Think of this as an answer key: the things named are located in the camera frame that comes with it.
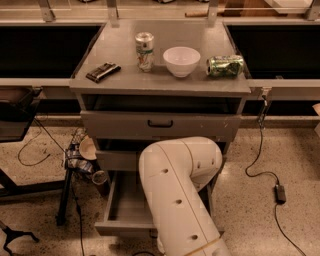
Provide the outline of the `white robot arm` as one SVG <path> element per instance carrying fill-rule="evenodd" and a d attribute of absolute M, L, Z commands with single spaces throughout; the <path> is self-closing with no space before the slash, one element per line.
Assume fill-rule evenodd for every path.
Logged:
<path fill-rule="evenodd" d="M 231 256 L 199 196 L 222 162 L 217 144 L 205 137 L 160 141 L 142 151 L 141 184 L 165 256 Z"/>

